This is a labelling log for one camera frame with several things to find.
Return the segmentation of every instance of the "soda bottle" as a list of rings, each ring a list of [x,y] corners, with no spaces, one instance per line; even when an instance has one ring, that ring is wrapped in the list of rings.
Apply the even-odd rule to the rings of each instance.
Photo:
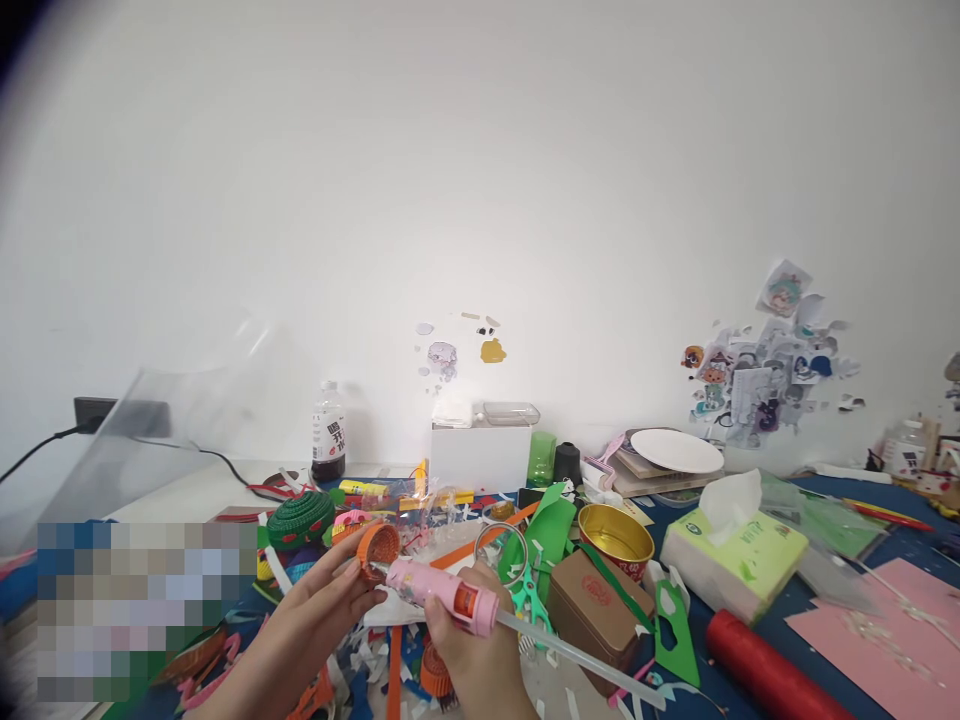
[[[313,406],[313,464],[310,475],[316,483],[343,476],[347,467],[347,440],[343,402],[337,383],[326,380]]]

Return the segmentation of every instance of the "white plastic bottle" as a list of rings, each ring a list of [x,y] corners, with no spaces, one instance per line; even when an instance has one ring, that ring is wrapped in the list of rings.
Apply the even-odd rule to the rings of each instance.
[[[923,423],[904,420],[883,444],[883,470],[901,480],[916,480],[926,452]]]
[[[310,475],[316,483],[343,477],[347,469],[346,417],[337,383],[326,380],[313,407],[313,464]]]

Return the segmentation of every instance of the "pink cardboard sheet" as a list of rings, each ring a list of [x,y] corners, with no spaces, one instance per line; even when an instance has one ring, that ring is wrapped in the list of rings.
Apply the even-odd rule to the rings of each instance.
[[[960,639],[960,598],[950,594],[960,595],[960,591],[902,558],[875,572],[915,606],[946,621],[946,629]],[[932,681],[903,668],[882,646],[848,630],[845,608],[817,603],[817,609],[789,617],[787,624],[897,720],[960,718],[960,650],[930,623],[909,617],[882,583],[868,575],[864,580],[884,615],[870,619],[892,633],[905,655],[928,667]]]

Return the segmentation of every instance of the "hand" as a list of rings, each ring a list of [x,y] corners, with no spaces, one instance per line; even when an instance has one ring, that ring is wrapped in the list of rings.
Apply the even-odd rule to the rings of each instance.
[[[387,599],[360,575],[362,532],[317,561],[277,606],[223,684],[191,718],[285,718],[354,625]]]
[[[458,575],[471,585],[495,591],[500,596],[502,610],[513,609],[510,593],[482,562],[463,568]],[[516,632],[498,623],[488,638],[471,635],[458,628],[440,601],[432,596],[425,610],[430,637],[450,671],[453,687],[468,718],[487,717],[495,694],[501,720],[537,719],[520,675]]]

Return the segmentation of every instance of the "red paper roll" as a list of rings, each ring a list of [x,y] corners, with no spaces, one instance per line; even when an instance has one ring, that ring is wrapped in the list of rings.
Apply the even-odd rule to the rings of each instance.
[[[707,626],[707,649],[767,712],[781,720],[854,720],[783,655],[726,610]]]

